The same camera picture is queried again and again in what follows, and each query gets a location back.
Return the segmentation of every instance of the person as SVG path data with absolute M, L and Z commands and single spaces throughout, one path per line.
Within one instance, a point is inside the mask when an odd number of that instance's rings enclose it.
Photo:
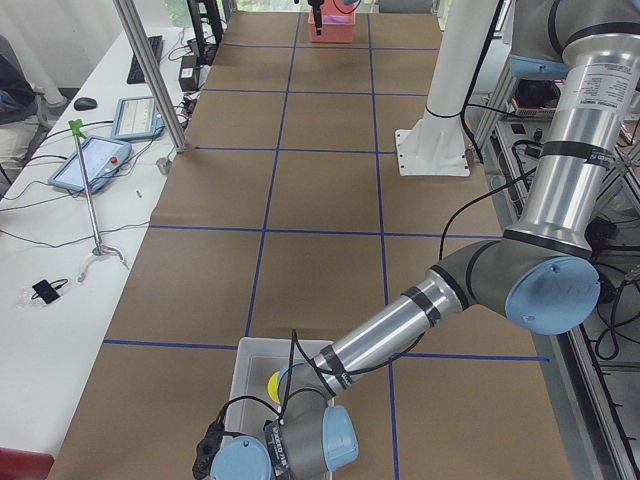
M 0 35 L 0 195 L 25 164 L 29 143 L 38 130 L 37 110 L 35 93 L 11 45 Z

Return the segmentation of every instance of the blue joint cap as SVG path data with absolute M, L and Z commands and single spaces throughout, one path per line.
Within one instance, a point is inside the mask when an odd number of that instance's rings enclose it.
M 335 472 L 358 458 L 358 439 L 344 407 L 329 407 L 324 411 L 322 447 L 324 461 L 330 472 Z
M 558 335 L 580 325 L 600 295 L 598 272 L 577 257 L 552 258 L 529 270 L 511 289 L 507 318 L 543 335 Z
M 270 480 L 266 447 L 249 436 L 236 437 L 220 449 L 211 465 L 211 480 Z
M 509 55 L 511 72 L 524 80 L 560 80 L 566 78 L 569 67 L 562 62 Z

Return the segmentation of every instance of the green handle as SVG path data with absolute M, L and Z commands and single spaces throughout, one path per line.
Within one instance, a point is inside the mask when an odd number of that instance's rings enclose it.
M 82 126 L 82 120 L 69 120 L 69 127 L 71 128 L 71 133 L 77 137 L 87 138 L 87 136 L 80 131 L 80 127 Z

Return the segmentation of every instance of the computer mouse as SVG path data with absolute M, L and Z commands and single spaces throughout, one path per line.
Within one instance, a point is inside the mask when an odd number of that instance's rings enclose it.
M 80 97 L 75 102 L 73 102 L 73 108 L 76 110 L 91 110 L 98 106 L 98 102 L 93 98 L 89 97 Z

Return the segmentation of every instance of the tablet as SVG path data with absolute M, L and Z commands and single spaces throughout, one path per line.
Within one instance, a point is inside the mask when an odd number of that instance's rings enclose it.
M 82 142 L 91 193 L 104 187 L 129 159 L 131 144 L 111 138 L 90 136 Z M 71 155 L 49 178 L 49 185 L 73 192 L 84 190 L 77 152 Z
M 111 138 L 127 142 L 151 140 L 162 133 L 163 128 L 164 122 L 153 97 L 118 100 Z

